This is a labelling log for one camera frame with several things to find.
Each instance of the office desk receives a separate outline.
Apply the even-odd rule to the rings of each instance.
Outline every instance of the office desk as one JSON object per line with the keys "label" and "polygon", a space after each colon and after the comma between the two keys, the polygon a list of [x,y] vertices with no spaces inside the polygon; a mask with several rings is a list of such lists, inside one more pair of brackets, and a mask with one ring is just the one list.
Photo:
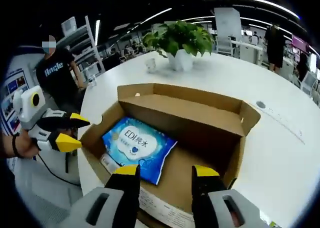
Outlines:
{"label": "office desk", "polygon": [[[150,58],[155,58],[161,72],[146,72],[145,60]],[[190,72],[170,71],[168,66],[169,61],[154,51],[103,73],[97,78],[97,86],[87,88],[81,115],[90,121],[101,120],[101,114],[117,100],[117,86],[137,83],[190,87],[252,104],[261,119],[246,138],[233,188],[277,224],[289,227],[305,208],[319,180],[320,109],[279,75],[233,57],[206,53],[194,58]],[[266,108],[258,109],[257,101],[264,102]],[[86,129],[79,129],[79,137]],[[103,186],[81,150],[78,167],[84,195]]]}
{"label": "office desk", "polygon": [[263,55],[263,48],[261,46],[236,40],[231,40],[231,43],[240,46],[241,60],[254,63],[258,66],[261,65]]}

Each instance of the poster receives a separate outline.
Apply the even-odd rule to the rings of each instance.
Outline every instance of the poster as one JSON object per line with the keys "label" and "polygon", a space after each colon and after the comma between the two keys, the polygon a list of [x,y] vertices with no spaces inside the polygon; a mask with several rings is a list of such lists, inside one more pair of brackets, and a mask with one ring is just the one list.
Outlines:
{"label": "poster", "polygon": [[25,73],[22,68],[14,70],[7,74],[3,86],[0,90],[1,96],[1,126],[4,128],[3,131],[8,135],[16,134],[20,131],[21,125],[18,115],[14,111],[14,94],[17,90],[26,91],[29,89],[26,81]]}

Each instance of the open cardboard box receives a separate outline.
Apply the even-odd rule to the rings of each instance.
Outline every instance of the open cardboard box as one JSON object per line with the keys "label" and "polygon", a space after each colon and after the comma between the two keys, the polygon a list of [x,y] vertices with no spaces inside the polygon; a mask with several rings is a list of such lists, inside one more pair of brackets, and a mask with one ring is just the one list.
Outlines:
{"label": "open cardboard box", "polygon": [[[110,174],[100,163],[106,152],[102,136],[122,117],[133,117],[176,139],[164,161],[159,184],[141,186],[162,201],[191,214],[192,165],[216,170],[226,187],[237,178],[245,138],[260,114],[242,100],[203,90],[167,84],[119,86],[118,102],[82,136],[83,152],[106,183]],[[144,211],[138,219],[149,227],[167,227]]]}

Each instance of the blue tissue pack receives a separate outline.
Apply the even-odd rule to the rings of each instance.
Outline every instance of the blue tissue pack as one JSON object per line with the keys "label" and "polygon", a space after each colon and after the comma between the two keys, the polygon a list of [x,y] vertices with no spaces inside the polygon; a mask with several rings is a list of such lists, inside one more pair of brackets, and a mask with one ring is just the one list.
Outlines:
{"label": "blue tissue pack", "polygon": [[140,164],[141,178],[157,185],[166,156],[177,141],[134,118],[122,118],[102,137],[106,152],[120,166]]}

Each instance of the cable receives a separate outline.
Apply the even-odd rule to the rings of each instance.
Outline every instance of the cable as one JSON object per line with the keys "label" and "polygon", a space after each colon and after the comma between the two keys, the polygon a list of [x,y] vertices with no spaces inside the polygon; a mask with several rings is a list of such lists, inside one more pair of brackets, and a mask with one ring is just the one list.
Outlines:
{"label": "cable", "polygon": [[70,182],[70,181],[67,181],[67,180],[65,180],[65,179],[62,179],[62,178],[60,178],[59,176],[53,174],[52,171],[49,169],[49,167],[47,166],[47,164],[45,163],[44,159],[42,159],[42,157],[41,157],[41,155],[40,155],[39,153],[38,153],[38,156],[39,156],[40,159],[42,160],[42,162],[43,162],[44,166],[47,168],[47,170],[48,170],[54,177],[58,178],[59,180],[61,180],[61,181],[63,181],[63,182],[67,182],[67,183],[69,183],[69,184],[71,184],[71,185],[74,185],[74,186],[77,186],[77,187],[81,187],[79,184],[72,183],[72,182]]}

